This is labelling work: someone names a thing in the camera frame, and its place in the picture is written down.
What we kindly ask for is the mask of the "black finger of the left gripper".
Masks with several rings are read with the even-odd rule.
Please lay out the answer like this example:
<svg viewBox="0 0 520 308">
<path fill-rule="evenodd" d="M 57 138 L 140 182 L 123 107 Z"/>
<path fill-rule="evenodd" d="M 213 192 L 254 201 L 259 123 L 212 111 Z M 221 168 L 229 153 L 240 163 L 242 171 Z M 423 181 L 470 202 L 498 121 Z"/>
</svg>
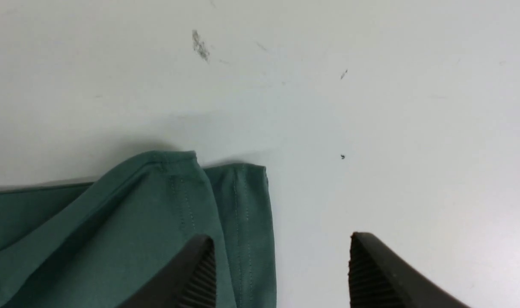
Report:
<svg viewBox="0 0 520 308">
<path fill-rule="evenodd" d="M 348 273 L 352 308 L 466 308 L 374 234 L 351 236 Z"/>
<path fill-rule="evenodd" d="M 211 237 L 197 234 L 120 308 L 215 308 L 217 273 Z"/>
</svg>

